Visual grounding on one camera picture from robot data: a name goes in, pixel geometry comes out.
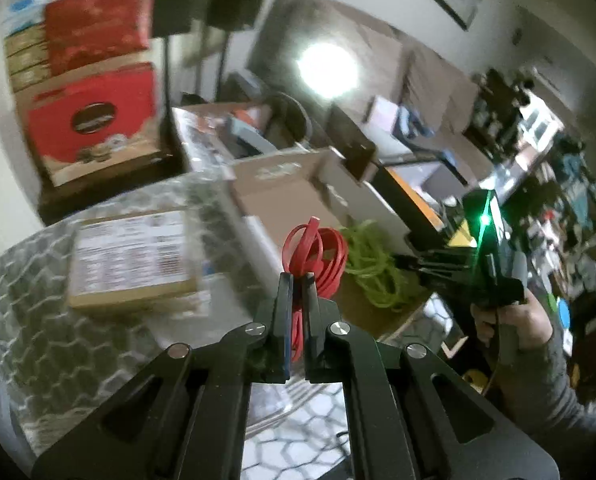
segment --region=light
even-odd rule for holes
[[[523,137],[531,144],[538,152],[542,153],[551,144],[553,137],[564,128],[562,121],[554,115],[549,109],[548,105],[540,99],[533,92],[528,92],[530,97],[530,104],[520,109],[524,120],[528,120],[531,116],[536,116],[532,124],[522,125]],[[538,139],[536,132],[540,126],[546,125],[545,131]]]
[[[480,189],[495,189],[495,173],[480,182]]]
[[[502,242],[504,237],[504,221],[502,220],[502,212],[500,211],[500,205],[497,201],[497,196],[491,197],[491,219],[494,221],[495,234],[498,237],[498,242]]]
[[[350,54],[331,43],[316,43],[298,61],[305,83],[325,99],[333,99],[358,85],[358,67]]]
[[[504,187],[502,188],[502,192],[506,193],[506,192],[510,191],[511,189],[513,189],[513,186],[515,186],[515,179],[510,178],[508,180],[508,182],[506,184],[504,184]]]

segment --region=coiled red cable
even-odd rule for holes
[[[349,250],[347,242],[337,230],[319,225],[319,218],[312,216],[309,223],[301,224],[289,233],[283,244],[283,268],[284,272],[290,272],[296,278],[313,272],[318,296],[328,300],[340,286]],[[289,257],[291,241],[303,229],[304,232]],[[324,254],[329,251],[332,251],[331,259],[323,259]],[[302,302],[296,296],[294,298],[291,317],[291,362],[302,356],[303,347]]]

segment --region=yellow-green cord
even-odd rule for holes
[[[420,291],[417,276],[396,267],[385,251],[382,234],[374,221],[341,230],[349,255],[345,272],[363,289],[367,300],[378,308],[397,308]]]

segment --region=red gift box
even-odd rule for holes
[[[149,48],[153,0],[57,0],[44,9],[49,64],[59,75]]]
[[[158,151],[151,63],[40,94],[28,132],[56,186]]]

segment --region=cardboard box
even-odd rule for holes
[[[28,134],[54,186],[159,150],[150,63],[41,94]]]
[[[49,59],[47,54],[46,43],[38,43],[37,45],[30,46],[25,50],[21,50],[13,56],[7,58],[7,69],[10,74],[20,72],[25,68],[44,63]]]
[[[18,112],[18,119],[21,122],[23,130],[27,130],[29,111],[33,108],[34,101],[40,94],[52,92],[92,75],[110,72],[111,70],[118,70],[123,66],[129,66],[136,63],[149,62],[150,60],[151,53],[149,51],[139,52],[137,54],[127,54],[126,56],[112,57],[111,59],[105,59],[104,61],[92,63],[75,70],[69,70],[69,72],[54,77],[49,77],[50,69],[49,66],[46,65],[48,79],[41,80],[41,82],[37,82],[37,84],[33,84],[33,86],[30,86],[29,88],[16,92],[16,111]]]
[[[9,57],[24,48],[42,43],[45,38],[44,23],[28,27],[5,38],[5,55]]]
[[[185,154],[185,171],[204,171],[235,160],[222,142],[223,128],[230,114],[254,107],[257,105],[253,103],[207,103],[173,108],[175,133]]]
[[[20,92],[25,88],[37,85],[51,77],[51,69],[47,63],[37,64],[26,70],[21,70],[10,76],[11,87],[14,92]]]
[[[210,134],[210,143],[217,150],[229,153],[229,158],[247,156],[249,148],[260,153],[269,153],[299,145],[285,123],[273,120],[271,107],[267,104],[245,102],[191,105],[175,108],[174,117],[177,134],[185,152],[188,151],[185,142],[189,140],[185,137],[189,137],[186,133],[189,125],[200,133]],[[258,132],[265,128],[265,137],[258,136]],[[187,153],[186,162],[191,171],[197,171],[193,168],[194,156],[195,154],[190,156]]]
[[[386,168],[380,166],[371,183],[380,196],[393,207],[396,214],[406,219],[412,230],[409,243],[418,251],[444,247],[444,223],[436,212],[405,180],[415,183],[415,168]]]
[[[83,221],[73,245],[67,304],[117,313],[197,292],[204,253],[196,222],[182,208]]]
[[[153,0],[55,0],[44,8],[53,75],[149,48]]]
[[[234,180],[223,208],[231,217],[249,260],[268,294],[275,295],[282,272],[280,250],[289,232],[311,216],[321,226],[339,228],[350,221],[375,220],[389,250],[411,254],[409,229],[367,182],[356,181],[334,149],[278,152],[245,158],[231,165]],[[345,274],[333,298],[343,317],[375,338],[395,332],[419,306],[393,312],[372,306],[362,289]]]

